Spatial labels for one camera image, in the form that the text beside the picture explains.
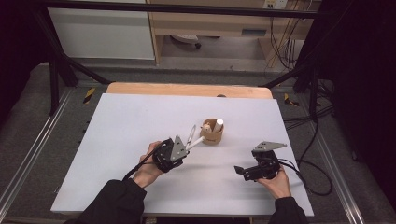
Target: black jacket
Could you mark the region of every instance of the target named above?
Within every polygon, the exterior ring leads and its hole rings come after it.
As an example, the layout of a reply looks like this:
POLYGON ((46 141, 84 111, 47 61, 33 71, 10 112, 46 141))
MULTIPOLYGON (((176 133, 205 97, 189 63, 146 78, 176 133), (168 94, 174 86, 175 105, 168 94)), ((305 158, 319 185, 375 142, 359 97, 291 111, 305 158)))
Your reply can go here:
MULTIPOLYGON (((139 224, 145 209, 145 197, 146 191, 132 179, 110 180, 78 219, 64 224, 139 224)), ((294 198, 277 199, 275 206, 276 211, 269 223, 308 223, 304 210, 294 198)))

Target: hand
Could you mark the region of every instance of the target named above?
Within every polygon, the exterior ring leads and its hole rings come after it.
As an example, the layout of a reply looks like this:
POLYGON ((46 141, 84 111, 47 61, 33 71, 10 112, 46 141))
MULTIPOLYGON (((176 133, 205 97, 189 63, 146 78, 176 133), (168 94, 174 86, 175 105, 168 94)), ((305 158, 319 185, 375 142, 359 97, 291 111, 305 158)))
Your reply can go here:
MULTIPOLYGON (((150 143, 148 147, 148 152, 146 153, 146 155, 142 155, 140 157, 139 162, 145 159, 146 156, 160 143, 161 141, 150 143)), ((152 184, 158 176, 163 174, 163 172, 159 170, 157 168, 157 165, 155 165, 153 162, 154 161, 152 159, 152 156, 150 156, 145 162, 149 164, 143 164, 134 174, 134 182, 142 189, 152 184)))
POLYGON ((280 165, 277 175, 272 179, 257 179, 257 182, 268 188, 274 198, 291 197, 289 178, 286 175, 285 169, 280 165))

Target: black pole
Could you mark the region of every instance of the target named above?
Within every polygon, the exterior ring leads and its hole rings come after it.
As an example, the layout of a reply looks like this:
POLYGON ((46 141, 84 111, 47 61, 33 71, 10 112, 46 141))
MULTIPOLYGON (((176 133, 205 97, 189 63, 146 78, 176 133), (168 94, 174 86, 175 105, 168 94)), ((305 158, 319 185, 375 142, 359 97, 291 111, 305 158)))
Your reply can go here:
POLYGON ((113 10, 113 11, 146 11, 146 12, 173 12, 193 14, 216 14, 256 17, 281 17, 301 19, 326 19, 332 12, 297 11, 284 9, 247 8, 247 7, 209 7, 185 6, 167 4, 139 4, 139 3, 113 3, 113 2, 88 2, 67 0, 35 0, 42 7, 113 10))

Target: white cylinder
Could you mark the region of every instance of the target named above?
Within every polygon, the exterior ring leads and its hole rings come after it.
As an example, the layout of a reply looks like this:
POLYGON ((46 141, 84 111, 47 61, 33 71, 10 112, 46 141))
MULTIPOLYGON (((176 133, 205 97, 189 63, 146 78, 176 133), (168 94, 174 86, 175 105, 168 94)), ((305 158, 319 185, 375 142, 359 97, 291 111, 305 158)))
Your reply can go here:
POLYGON ((217 119, 215 128, 213 129, 213 133, 218 133, 221 130, 222 125, 224 124, 224 120, 217 119))

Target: white tabletop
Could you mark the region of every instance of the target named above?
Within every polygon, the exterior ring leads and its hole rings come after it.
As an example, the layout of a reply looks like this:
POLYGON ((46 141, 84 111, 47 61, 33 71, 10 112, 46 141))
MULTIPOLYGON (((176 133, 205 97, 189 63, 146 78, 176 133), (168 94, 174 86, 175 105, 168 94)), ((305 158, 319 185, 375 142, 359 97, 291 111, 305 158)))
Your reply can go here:
MULTIPOLYGON (((260 184, 245 181, 233 167, 257 165, 251 150, 260 141, 287 144, 275 153, 295 163, 276 100, 109 93, 102 95, 51 211, 83 211, 109 179, 122 179, 137 165, 149 143, 179 135, 186 144, 192 126, 197 125, 195 140, 202 122, 211 118, 224 120, 221 142, 194 147, 181 166, 147 187, 145 215, 273 214, 271 194, 260 184)), ((285 169, 293 197, 312 217, 303 183, 285 169)))

